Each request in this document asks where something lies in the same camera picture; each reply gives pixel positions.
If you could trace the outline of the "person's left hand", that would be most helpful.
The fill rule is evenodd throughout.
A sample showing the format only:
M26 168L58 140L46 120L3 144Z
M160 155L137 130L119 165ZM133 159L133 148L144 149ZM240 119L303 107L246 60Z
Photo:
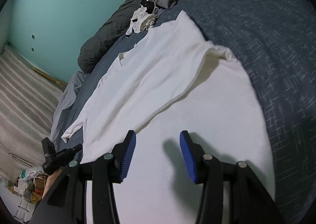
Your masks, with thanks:
M59 175L61 174L62 169L58 169L55 172L53 172L46 181L46 186L44 188L44 192L42 195L42 199L44 199L44 197L46 196L46 194L48 193L49 189L51 188L51 186L53 185L53 183L56 181L56 179L59 177Z

